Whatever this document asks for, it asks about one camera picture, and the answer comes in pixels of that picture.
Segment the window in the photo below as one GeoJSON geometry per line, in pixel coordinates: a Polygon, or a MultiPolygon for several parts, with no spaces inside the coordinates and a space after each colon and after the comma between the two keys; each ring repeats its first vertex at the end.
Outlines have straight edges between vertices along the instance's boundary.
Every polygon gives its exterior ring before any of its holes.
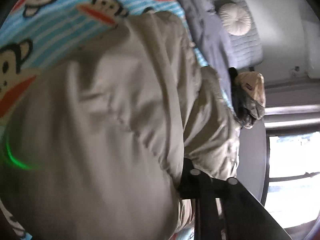
{"type": "Polygon", "coordinates": [[[319,216],[319,105],[270,108],[264,125],[261,201],[283,228],[308,225],[319,216]]]}

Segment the lavender duvet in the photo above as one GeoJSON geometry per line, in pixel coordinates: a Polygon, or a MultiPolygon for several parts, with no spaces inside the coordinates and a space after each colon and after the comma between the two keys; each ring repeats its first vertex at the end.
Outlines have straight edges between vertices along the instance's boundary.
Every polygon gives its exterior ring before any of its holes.
{"type": "Polygon", "coordinates": [[[197,48],[218,73],[220,86],[231,99],[229,68],[236,67],[231,38],[222,25],[212,0],[177,0],[185,12],[197,48]]]}

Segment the grey bed side panel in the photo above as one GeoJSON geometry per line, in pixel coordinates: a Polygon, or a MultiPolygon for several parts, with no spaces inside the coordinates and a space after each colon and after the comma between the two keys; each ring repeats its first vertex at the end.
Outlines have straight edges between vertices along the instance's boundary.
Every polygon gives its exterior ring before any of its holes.
{"type": "Polygon", "coordinates": [[[261,203],[265,202],[266,167],[266,128],[263,120],[259,120],[253,128],[243,128],[240,132],[237,178],[261,203]]]}

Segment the blue monkey print blanket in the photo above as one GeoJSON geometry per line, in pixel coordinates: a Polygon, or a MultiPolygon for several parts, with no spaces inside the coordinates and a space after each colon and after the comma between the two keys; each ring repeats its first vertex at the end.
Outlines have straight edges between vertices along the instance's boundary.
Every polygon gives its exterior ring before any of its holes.
{"type": "MultiPolygon", "coordinates": [[[[41,74],[129,16],[161,11],[180,18],[199,65],[209,66],[176,0],[19,0],[1,27],[1,163],[6,127],[41,74]]],[[[17,234],[34,239],[2,201],[1,208],[17,234]]]]}

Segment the round white cushion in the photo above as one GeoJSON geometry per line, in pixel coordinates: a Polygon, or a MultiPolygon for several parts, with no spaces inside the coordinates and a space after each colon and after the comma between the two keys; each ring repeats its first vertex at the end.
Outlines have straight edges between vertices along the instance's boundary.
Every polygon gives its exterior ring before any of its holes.
{"type": "Polygon", "coordinates": [[[229,34],[234,36],[246,35],[251,29],[249,13],[236,3],[226,3],[219,9],[222,25],[229,34]]]}

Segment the striped beige folded clothes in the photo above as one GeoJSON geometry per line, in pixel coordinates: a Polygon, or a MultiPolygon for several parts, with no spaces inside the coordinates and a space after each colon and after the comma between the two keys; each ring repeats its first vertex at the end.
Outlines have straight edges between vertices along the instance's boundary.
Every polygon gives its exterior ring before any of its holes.
{"type": "Polygon", "coordinates": [[[245,107],[249,111],[249,121],[244,128],[251,129],[255,122],[265,115],[264,77],[259,72],[242,72],[235,78],[235,83],[246,93],[245,107]]]}

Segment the beige quilted down jacket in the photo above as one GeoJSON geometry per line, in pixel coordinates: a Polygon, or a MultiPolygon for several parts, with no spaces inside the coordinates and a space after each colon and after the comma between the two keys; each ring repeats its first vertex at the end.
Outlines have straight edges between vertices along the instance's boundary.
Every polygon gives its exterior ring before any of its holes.
{"type": "Polygon", "coordinates": [[[34,239],[169,239],[183,161],[225,180],[239,124],[180,18],[133,15],[38,77],[3,141],[1,201],[34,239]]]}

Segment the grey quilted headboard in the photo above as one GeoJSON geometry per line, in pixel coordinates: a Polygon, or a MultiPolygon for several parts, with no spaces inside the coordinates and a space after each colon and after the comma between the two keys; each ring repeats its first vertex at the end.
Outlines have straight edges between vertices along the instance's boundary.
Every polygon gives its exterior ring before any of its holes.
{"type": "Polygon", "coordinates": [[[231,39],[235,66],[253,68],[263,61],[263,48],[245,0],[211,0],[231,39]]]}

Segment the black folded garment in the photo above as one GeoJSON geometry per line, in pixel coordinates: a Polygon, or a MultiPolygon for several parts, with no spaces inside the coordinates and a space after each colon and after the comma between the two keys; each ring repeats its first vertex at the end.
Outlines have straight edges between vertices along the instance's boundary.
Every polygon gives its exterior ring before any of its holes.
{"type": "Polygon", "coordinates": [[[235,83],[238,71],[232,67],[228,69],[228,72],[231,80],[231,97],[236,119],[242,127],[245,127],[249,121],[249,111],[245,107],[246,93],[240,85],[235,83]]]}

